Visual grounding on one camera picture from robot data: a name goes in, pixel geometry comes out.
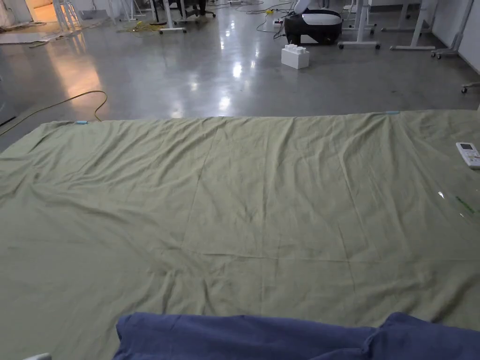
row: white building block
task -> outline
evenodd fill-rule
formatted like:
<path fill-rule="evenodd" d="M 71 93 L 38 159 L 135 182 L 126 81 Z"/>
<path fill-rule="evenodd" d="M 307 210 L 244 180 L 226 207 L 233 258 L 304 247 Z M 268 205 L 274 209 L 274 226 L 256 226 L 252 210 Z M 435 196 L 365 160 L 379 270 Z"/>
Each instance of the white building block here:
<path fill-rule="evenodd" d="M 310 60 L 310 53 L 306 48 L 289 44 L 282 49 L 282 64 L 295 69 L 306 68 Z"/>

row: white desk frame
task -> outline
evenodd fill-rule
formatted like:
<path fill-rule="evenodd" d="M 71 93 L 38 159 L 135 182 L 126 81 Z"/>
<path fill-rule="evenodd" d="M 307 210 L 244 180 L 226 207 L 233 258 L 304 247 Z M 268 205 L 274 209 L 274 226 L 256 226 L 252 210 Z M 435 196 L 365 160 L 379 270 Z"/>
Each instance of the white desk frame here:
<path fill-rule="evenodd" d="M 432 50 L 432 58 L 436 56 L 437 59 L 440 60 L 442 58 L 442 55 L 458 55 L 458 49 L 460 48 L 460 43 L 463 39 L 463 33 L 465 32 L 465 28 L 467 27 L 468 17 L 470 16 L 470 12 L 472 11 L 473 1 L 474 0 L 469 0 L 467 4 L 465 13 L 463 14 L 462 22 L 460 24 L 460 28 L 455 34 L 452 45 L 450 45 L 446 49 Z"/>
<path fill-rule="evenodd" d="M 186 14 L 186 11 L 185 11 L 185 3 L 184 3 L 184 0 L 181 0 L 181 5 L 182 5 L 182 9 L 183 9 L 183 16 L 185 17 L 185 19 L 187 18 L 187 14 Z M 183 33 L 185 34 L 187 32 L 187 29 L 185 29 L 184 27 L 174 27 L 173 26 L 173 21 L 172 21 L 172 14 L 171 14 L 171 11 L 170 11 L 170 3 L 168 2 L 168 0 L 163 0 L 163 6 L 165 8 L 165 14 L 167 15 L 167 24 L 168 24 L 168 27 L 166 28 L 163 28 L 159 31 L 160 34 L 163 34 L 165 31 L 167 32 L 170 32 L 170 31 L 183 31 Z"/>
<path fill-rule="evenodd" d="M 412 36 L 412 41 L 410 45 L 404 46 L 404 45 L 396 45 L 396 46 L 391 46 L 390 50 L 435 50 L 435 46 L 418 46 L 418 41 L 420 38 L 420 34 L 422 33 L 422 28 L 423 28 L 423 22 L 427 19 L 427 12 L 430 6 L 436 6 L 435 0 L 423 0 L 420 5 L 420 13 L 419 17 L 417 19 L 417 25 L 415 26 L 415 30 L 413 31 L 413 36 Z M 408 7 L 408 1 L 404 2 L 404 5 L 402 7 L 402 13 L 400 14 L 400 21 L 402 22 L 403 19 L 405 19 L 405 16 L 407 15 L 407 7 Z"/>
<path fill-rule="evenodd" d="M 380 42 L 378 41 L 364 41 L 363 37 L 365 35 L 365 30 L 368 29 L 366 26 L 367 15 L 369 11 L 368 0 L 358 0 L 357 1 L 357 13 L 355 14 L 355 25 L 353 28 L 345 28 L 342 31 L 357 31 L 357 41 L 340 41 L 338 47 L 343 48 L 380 48 Z"/>

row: white remote control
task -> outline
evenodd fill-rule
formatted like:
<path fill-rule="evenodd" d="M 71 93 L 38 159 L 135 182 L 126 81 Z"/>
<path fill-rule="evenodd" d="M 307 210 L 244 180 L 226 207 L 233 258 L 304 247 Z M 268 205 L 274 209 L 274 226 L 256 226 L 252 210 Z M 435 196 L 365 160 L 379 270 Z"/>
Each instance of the white remote control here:
<path fill-rule="evenodd" d="M 463 159 L 470 169 L 480 169 L 480 154 L 472 143 L 456 143 Z"/>

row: stand leg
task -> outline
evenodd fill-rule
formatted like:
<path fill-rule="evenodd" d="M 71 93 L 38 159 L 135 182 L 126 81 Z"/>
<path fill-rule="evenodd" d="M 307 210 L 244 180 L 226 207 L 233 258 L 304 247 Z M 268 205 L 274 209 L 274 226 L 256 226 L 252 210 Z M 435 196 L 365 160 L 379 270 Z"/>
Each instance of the stand leg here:
<path fill-rule="evenodd" d="M 112 19 L 113 24 L 116 25 L 117 22 L 115 21 L 115 15 L 113 14 L 112 0 L 108 0 L 108 7 L 110 8 L 110 19 Z"/>
<path fill-rule="evenodd" d="M 165 14 L 167 15 L 168 28 L 161 29 L 159 33 L 162 34 L 165 31 L 179 31 L 179 30 L 186 33 L 187 30 L 184 27 L 173 27 L 172 14 L 170 13 L 170 4 L 168 0 L 163 0 L 163 6 L 165 7 Z"/>
<path fill-rule="evenodd" d="M 413 32 L 412 41 L 410 46 L 392 46 L 390 50 L 435 50 L 435 46 L 417 46 L 420 33 L 423 27 L 423 22 L 426 18 L 426 12 L 429 8 L 431 1 L 423 0 L 420 6 L 419 18 L 417 20 L 417 25 L 415 26 L 415 31 Z"/>
<path fill-rule="evenodd" d="M 405 27 L 405 19 L 407 17 L 408 10 L 408 0 L 403 1 L 402 11 L 400 13 L 400 18 L 398 19 L 397 27 L 383 27 L 381 31 L 383 32 L 392 32 L 392 33 L 409 33 L 415 30 L 414 27 Z"/>
<path fill-rule="evenodd" d="M 364 4 L 364 0 L 357 1 L 357 15 L 355 16 L 355 29 L 357 29 L 357 41 L 340 41 L 338 47 L 343 49 L 345 47 L 356 48 L 380 48 L 378 41 L 363 41 L 365 32 L 365 22 L 367 20 L 368 4 Z"/>

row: blue cloth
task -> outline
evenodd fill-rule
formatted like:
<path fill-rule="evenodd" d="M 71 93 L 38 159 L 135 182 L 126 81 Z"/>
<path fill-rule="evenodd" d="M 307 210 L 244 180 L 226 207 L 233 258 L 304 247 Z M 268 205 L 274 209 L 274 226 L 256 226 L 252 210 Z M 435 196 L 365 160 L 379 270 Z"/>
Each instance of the blue cloth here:
<path fill-rule="evenodd" d="M 135 313 L 117 324 L 114 360 L 470 360 L 480 333 L 393 313 L 379 327 L 348 328 L 255 316 Z"/>

